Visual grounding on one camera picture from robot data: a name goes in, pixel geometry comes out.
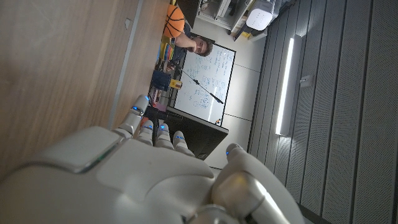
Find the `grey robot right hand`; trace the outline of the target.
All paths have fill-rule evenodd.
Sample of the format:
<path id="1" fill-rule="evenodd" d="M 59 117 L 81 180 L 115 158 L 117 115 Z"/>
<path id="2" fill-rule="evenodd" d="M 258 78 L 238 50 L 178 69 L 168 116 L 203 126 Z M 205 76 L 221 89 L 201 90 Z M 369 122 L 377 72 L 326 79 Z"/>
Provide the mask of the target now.
<path id="1" fill-rule="evenodd" d="M 184 135 L 143 122 L 138 97 L 114 130 L 83 129 L 1 181 L 2 223 L 303 223 L 278 178 L 240 145 L 219 174 Z"/>

